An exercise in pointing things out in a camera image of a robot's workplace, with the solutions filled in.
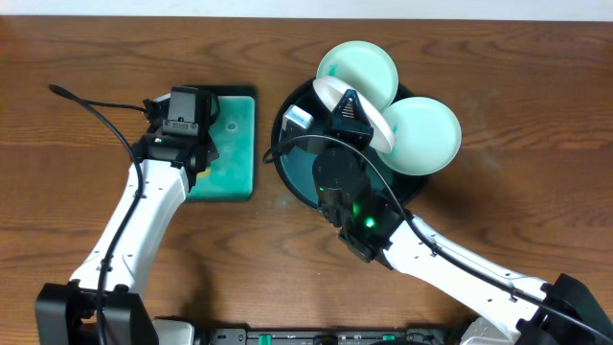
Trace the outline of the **white plate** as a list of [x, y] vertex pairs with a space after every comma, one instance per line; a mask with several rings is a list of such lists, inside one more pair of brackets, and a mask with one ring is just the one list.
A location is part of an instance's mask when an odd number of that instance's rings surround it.
[[346, 82], [333, 76], [317, 78], [312, 82], [312, 86], [317, 97], [328, 111], [332, 111], [338, 105], [346, 91], [355, 91], [368, 123], [374, 129], [374, 137], [370, 146], [383, 153], [392, 151], [395, 144], [394, 133], [382, 114], [364, 95]]

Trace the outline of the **green yellow sponge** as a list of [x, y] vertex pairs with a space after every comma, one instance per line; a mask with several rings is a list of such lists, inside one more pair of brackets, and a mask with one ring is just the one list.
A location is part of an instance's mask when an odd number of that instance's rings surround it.
[[211, 172], [212, 172], [212, 167], [211, 167], [211, 166], [209, 166], [209, 167], [207, 167], [207, 168], [206, 168], [204, 171], [199, 172], [199, 173], [196, 175], [196, 180], [197, 180], [197, 181], [199, 181], [199, 180], [203, 180], [203, 179], [205, 179], [205, 178], [208, 178], [208, 177], [211, 175]]

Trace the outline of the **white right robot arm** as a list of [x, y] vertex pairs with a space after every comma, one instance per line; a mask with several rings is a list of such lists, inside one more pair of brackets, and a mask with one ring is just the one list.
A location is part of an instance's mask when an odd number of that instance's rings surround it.
[[[351, 87], [313, 85], [329, 110], [335, 147], [351, 173], [367, 157], [346, 124], [365, 126], [369, 144], [390, 169], [405, 174], [433, 173], [446, 166], [461, 145], [455, 114], [436, 100], [412, 97], [378, 111]], [[381, 255], [386, 265], [440, 289], [478, 312], [512, 344], [609, 344], [612, 323], [589, 289], [562, 274], [554, 284], [507, 270], [433, 230], [389, 196], [399, 219], [392, 227], [376, 218], [362, 182], [339, 181], [314, 172], [323, 215], [340, 228], [340, 237], [366, 261]]]

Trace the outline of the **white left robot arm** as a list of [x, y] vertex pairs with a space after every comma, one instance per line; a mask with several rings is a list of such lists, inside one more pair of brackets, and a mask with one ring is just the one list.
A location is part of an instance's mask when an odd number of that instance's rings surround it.
[[189, 321], [149, 317], [148, 274], [171, 218], [196, 176], [217, 159], [208, 133], [145, 134], [124, 193], [101, 238], [68, 283], [47, 283], [35, 301], [42, 344], [195, 344]]

